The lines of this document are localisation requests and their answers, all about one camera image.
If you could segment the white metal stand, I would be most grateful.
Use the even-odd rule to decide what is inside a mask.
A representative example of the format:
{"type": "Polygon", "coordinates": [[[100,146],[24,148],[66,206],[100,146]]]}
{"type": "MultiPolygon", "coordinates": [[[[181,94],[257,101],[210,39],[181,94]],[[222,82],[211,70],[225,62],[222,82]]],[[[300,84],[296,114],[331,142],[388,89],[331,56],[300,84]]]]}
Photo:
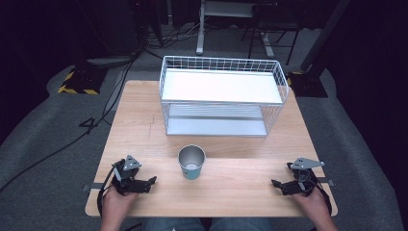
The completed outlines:
{"type": "Polygon", "coordinates": [[[247,2],[200,0],[199,31],[195,53],[198,56],[201,56],[204,53],[204,22],[206,16],[250,18],[252,16],[252,6],[253,3],[247,2]]]}

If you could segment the dark slanted stand pole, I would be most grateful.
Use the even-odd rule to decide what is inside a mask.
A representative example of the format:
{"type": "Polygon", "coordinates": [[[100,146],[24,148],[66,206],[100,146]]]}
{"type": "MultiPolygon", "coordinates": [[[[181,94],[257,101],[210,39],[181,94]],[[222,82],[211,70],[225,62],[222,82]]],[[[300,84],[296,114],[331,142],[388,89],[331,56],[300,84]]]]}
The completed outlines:
{"type": "Polygon", "coordinates": [[[307,72],[316,64],[319,54],[321,53],[323,49],[323,45],[327,42],[330,34],[335,29],[339,20],[342,18],[344,11],[346,10],[350,1],[351,0],[340,0],[339,1],[336,8],[334,9],[332,14],[328,18],[327,22],[325,23],[318,38],[314,42],[312,48],[308,52],[306,58],[303,60],[300,66],[300,69],[302,71],[307,72]]]}

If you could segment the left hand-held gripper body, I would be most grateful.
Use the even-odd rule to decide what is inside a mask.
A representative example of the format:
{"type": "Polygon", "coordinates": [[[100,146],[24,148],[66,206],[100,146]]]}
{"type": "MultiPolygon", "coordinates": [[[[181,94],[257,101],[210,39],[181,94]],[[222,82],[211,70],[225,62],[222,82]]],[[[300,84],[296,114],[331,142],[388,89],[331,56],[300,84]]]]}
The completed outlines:
{"type": "Polygon", "coordinates": [[[114,164],[112,184],[120,194],[140,193],[140,187],[145,186],[143,181],[135,179],[140,167],[141,163],[131,155],[114,164]]]}

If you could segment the black chair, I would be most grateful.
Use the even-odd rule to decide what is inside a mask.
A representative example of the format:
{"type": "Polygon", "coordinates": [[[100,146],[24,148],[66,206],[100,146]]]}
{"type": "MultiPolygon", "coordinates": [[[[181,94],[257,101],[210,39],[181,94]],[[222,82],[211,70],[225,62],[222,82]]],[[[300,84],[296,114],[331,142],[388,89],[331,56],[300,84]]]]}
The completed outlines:
{"type": "Polygon", "coordinates": [[[250,33],[250,43],[247,58],[251,58],[252,50],[255,46],[256,35],[259,35],[260,38],[263,39],[266,38],[269,33],[275,33],[280,35],[275,43],[263,43],[263,46],[289,48],[288,58],[285,62],[285,65],[288,65],[291,61],[295,43],[300,32],[298,18],[291,9],[290,5],[288,3],[279,2],[259,3],[251,7],[251,13],[252,16],[242,36],[242,39],[245,39],[246,34],[250,33]],[[289,45],[280,44],[279,41],[288,32],[293,33],[292,43],[289,45]]]}

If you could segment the black yellow striped stand base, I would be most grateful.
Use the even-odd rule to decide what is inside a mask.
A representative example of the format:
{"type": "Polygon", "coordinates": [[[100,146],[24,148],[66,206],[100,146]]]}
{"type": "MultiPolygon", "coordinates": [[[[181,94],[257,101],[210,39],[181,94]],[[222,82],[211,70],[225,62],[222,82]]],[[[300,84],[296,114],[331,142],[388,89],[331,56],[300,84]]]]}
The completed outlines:
{"type": "Polygon", "coordinates": [[[286,74],[288,85],[297,97],[327,98],[328,94],[319,78],[312,78],[308,73],[291,71],[286,74]]]}
{"type": "Polygon", "coordinates": [[[92,67],[84,70],[72,67],[59,87],[58,93],[99,94],[107,73],[107,68],[92,67]]]}

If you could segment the person's legs in jeans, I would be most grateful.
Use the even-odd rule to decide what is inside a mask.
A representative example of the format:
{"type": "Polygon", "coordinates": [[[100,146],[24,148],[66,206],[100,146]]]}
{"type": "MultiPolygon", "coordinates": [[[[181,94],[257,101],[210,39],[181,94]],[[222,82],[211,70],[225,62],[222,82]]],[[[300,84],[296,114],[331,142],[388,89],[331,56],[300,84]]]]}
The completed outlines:
{"type": "Polygon", "coordinates": [[[145,218],[141,231],[272,231],[269,218],[145,218]]]}

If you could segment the white wire shelf rack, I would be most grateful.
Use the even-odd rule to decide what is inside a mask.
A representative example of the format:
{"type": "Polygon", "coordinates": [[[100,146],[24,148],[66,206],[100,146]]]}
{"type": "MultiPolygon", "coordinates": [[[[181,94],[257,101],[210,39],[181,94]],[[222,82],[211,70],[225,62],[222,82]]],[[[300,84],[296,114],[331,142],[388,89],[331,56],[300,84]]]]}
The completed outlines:
{"type": "Polygon", "coordinates": [[[165,56],[159,94],[168,135],[265,137],[289,86],[277,61],[165,56]]]}

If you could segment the person's right hand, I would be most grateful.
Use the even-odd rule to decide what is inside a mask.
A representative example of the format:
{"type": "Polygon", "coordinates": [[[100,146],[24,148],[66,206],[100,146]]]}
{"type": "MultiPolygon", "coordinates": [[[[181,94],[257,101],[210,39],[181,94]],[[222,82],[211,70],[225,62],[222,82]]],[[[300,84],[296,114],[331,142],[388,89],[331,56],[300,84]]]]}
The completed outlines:
{"type": "Polygon", "coordinates": [[[293,200],[301,207],[312,223],[318,220],[329,220],[331,216],[321,192],[314,188],[310,195],[293,194],[293,200]]]}

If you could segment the person's left hand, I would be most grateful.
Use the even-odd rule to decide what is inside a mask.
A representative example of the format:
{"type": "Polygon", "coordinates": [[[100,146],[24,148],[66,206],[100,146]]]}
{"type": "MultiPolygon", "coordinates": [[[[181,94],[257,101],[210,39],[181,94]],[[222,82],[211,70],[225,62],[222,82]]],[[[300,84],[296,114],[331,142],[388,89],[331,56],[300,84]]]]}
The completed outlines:
{"type": "Polygon", "coordinates": [[[122,195],[115,187],[108,188],[103,196],[101,223],[122,224],[138,196],[139,195],[135,192],[122,195]]]}

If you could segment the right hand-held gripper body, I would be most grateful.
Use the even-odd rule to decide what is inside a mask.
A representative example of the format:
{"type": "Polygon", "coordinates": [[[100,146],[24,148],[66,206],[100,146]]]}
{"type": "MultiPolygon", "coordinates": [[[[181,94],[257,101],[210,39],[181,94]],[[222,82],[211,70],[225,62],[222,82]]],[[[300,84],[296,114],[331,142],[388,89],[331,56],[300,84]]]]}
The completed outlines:
{"type": "Polygon", "coordinates": [[[309,195],[318,183],[313,168],[323,167],[324,162],[299,157],[293,163],[287,163],[287,166],[293,172],[294,178],[292,182],[289,182],[289,186],[297,187],[296,193],[309,195]]]}

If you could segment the teal metal cup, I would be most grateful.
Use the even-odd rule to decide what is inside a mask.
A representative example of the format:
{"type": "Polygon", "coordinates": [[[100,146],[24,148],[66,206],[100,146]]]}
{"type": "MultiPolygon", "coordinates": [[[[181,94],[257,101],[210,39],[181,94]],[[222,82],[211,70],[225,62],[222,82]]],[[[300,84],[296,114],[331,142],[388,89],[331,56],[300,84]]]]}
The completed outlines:
{"type": "Polygon", "coordinates": [[[189,180],[195,180],[199,177],[205,161],[205,151],[195,144],[184,146],[178,153],[179,166],[184,177],[189,180]]]}

